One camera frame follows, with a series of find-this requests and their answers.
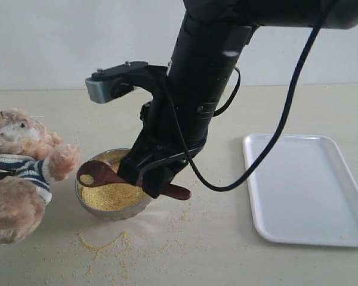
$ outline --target brown spoon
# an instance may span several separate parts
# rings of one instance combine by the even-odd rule
[[[81,181],[81,177],[83,175],[90,175],[94,182],[92,184],[85,184]],[[111,166],[105,162],[96,160],[88,161],[78,169],[77,181],[82,186],[87,188],[94,188],[108,184],[125,183],[125,181],[117,175]],[[142,181],[139,181],[137,185],[142,187]],[[163,195],[174,198],[176,200],[185,201],[191,197],[191,192],[182,186],[169,184]]]

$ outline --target plastic tray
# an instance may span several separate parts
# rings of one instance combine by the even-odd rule
[[[246,168],[272,138],[244,138]],[[337,144],[284,135],[248,178],[254,225],[274,243],[358,247],[358,187]]]

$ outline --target teddy bear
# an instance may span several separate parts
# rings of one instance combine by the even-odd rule
[[[50,185],[65,180],[78,160],[78,147],[25,111],[0,112],[0,245],[34,232],[52,199]]]

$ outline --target table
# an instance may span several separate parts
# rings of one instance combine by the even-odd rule
[[[206,178],[226,185],[245,170],[242,138],[278,124],[286,86],[241,88],[233,105],[210,125],[196,163]],[[284,133],[325,135],[337,142],[358,184],[358,84],[300,86]],[[0,110],[39,116],[81,163],[112,148],[130,147],[150,95],[138,90],[105,105],[87,91],[0,92]],[[246,184],[217,193],[190,168],[176,184],[193,191],[187,202],[153,201],[123,222],[101,222],[79,204],[74,175],[53,185],[42,224],[28,239],[0,247],[0,286],[33,285],[260,285],[358,286],[358,249],[278,245],[254,229]],[[112,242],[102,251],[83,246]]]

